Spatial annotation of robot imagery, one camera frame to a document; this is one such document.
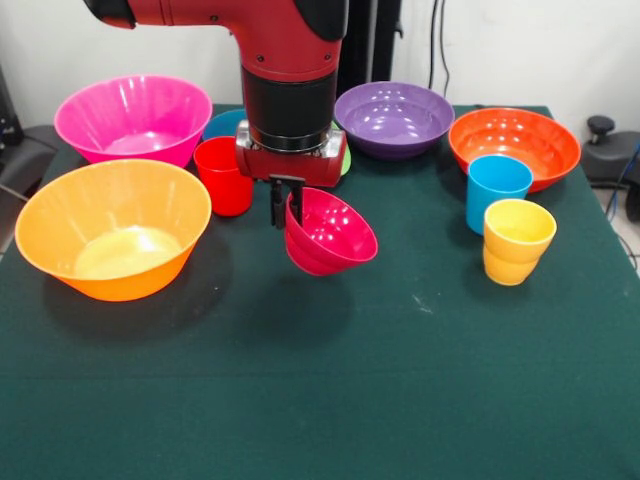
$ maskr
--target magenta bowl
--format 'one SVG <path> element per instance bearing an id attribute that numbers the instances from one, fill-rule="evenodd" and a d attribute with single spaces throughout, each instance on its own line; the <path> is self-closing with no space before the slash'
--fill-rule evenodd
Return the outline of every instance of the magenta bowl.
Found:
<path id="1" fill-rule="evenodd" d="M 302 191 L 302 226 L 287 200 L 285 244 L 291 261 L 311 275 L 332 275 L 367 263 L 378 253 L 378 241 L 362 216 L 323 190 Z"/>
<path id="2" fill-rule="evenodd" d="M 58 135 L 90 163 L 121 158 L 189 163 L 213 105 L 185 80 L 133 75 L 73 94 L 54 118 Z"/>
<path id="3" fill-rule="evenodd" d="M 382 160 L 405 160 L 426 152 L 449 131 L 453 107 L 417 85 L 373 82 L 343 93 L 336 120 L 351 144 Z"/>

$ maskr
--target stacked yellow cups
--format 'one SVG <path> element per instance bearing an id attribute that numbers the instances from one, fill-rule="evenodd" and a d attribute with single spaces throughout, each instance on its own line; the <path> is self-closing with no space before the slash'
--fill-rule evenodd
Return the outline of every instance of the stacked yellow cups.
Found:
<path id="1" fill-rule="evenodd" d="M 556 234 L 556 221 L 545 208 L 509 198 L 491 204 L 484 215 L 484 267 L 494 282 L 524 282 Z"/>

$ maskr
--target white wall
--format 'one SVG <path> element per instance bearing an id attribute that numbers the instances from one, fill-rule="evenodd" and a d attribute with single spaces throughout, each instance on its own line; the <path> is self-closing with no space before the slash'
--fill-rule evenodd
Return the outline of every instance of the white wall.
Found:
<path id="1" fill-rule="evenodd" d="M 431 1 L 403 3 L 393 78 L 426 85 Z M 593 113 L 640 129 L 639 25 L 638 0 L 448 0 L 449 98 L 545 104 L 582 138 Z M 225 29 L 120 30 L 82 0 L 0 0 L 0 63 L 27 126 L 51 122 L 78 88 L 127 73 L 177 75 L 216 102 L 241 101 L 238 49 Z"/>
<path id="2" fill-rule="evenodd" d="M 60 103 L 90 83 L 161 73 L 240 103 L 236 41 L 221 27 L 138 27 L 96 20 L 82 0 L 0 0 L 0 64 L 25 126 L 51 123 Z"/>
<path id="3" fill-rule="evenodd" d="M 403 0 L 394 80 L 428 83 L 431 8 Z M 581 139 L 595 113 L 640 130 L 638 0 L 448 0 L 445 47 L 453 103 L 544 104 Z"/>

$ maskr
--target purple bowl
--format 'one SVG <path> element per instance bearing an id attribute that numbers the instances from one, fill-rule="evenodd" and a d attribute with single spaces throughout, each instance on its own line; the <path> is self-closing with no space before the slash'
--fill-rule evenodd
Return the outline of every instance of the purple bowl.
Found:
<path id="1" fill-rule="evenodd" d="M 372 157 L 404 160 L 424 153 L 455 120 L 453 107 L 417 85 L 373 82 L 343 93 L 336 120 L 352 144 Z"/>

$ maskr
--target black cylindrical joint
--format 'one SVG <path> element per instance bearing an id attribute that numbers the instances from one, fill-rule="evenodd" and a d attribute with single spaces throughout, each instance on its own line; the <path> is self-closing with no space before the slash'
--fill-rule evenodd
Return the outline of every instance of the black cylindrical joint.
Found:
<path id="1" fill-rule="evenodd" d="M 278 152 L 308 152 L 326 140 L 333 120 L 337 71 L 308 82 L 274 82 L 242 70 L 254 141 Z"/>
<path id="2" fill-rule="evenodd" d="M 91 13 L 109 25 L 134 28 L 136 19 L 127 0 L 84 0 Z"/>

